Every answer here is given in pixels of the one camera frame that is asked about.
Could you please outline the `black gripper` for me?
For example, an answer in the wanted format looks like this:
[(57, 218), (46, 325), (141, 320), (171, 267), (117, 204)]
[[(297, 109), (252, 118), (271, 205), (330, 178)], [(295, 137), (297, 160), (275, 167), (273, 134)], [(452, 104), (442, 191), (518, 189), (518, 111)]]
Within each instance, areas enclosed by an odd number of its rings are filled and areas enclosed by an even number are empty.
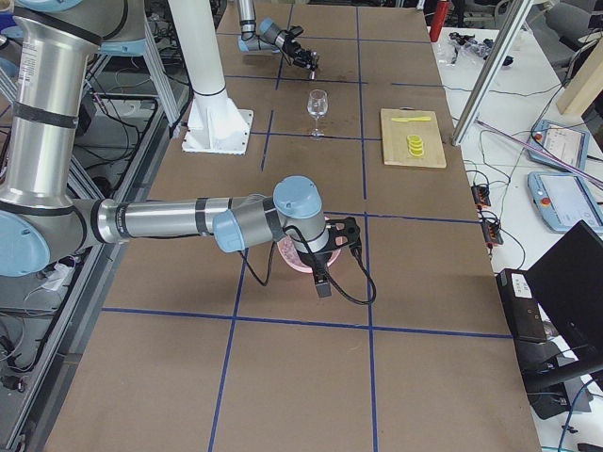
[(314, 50), (304, 50), (296, 39), (285, 37), (281, 51), (289, 65), (294, 65), (310, 71), (311, 64), (318, 64), (318, 52)]
[(301, 262), (310, 268), (311, 273), (326, 271), (339, 255), (341, 245), (337, 238), (330, 234), (326, 244), (320, 250), (313, 250), (311, 243), (305, 238), (300, 239), (299, 257)]

